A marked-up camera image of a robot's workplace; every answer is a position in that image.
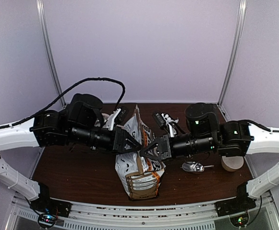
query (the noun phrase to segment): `wood grain surface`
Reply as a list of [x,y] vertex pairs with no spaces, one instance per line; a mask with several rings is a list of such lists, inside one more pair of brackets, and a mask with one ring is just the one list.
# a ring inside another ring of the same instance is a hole
[[[135,104],[123,104],[130,109],[127,121]],[[156,110],[167,112],[173,118],[180,119],[180,126],[187,131],[184,111],[189,104],[138,104],[141,119],[157,136],[164,134],[152,118]],[[105,104],[102,112],[111,113],[113,104]],[[224,119],[219,112],[220,122]],[[76,145],[70,147],[47,147],[38,163],[33,179],[46,184],[50,196],[54,198],[119,206],[160,206],[189,204],[233,197],[241,183],[252,179],[251,173],[244,163],[236,172],[227,172],[221,166],[221,158],[217,153],[202,161],[203,165],[214,165],[206,168],[200,175],[182,170],[184,159],[165,161],[167,166],[159,188],[159,195],[149,200],[131,201],[124,191],[122,183],[115,171],[115,156],[91,151],[89,147]],[[203,160],[207,154],[199,154],[194,160]]]

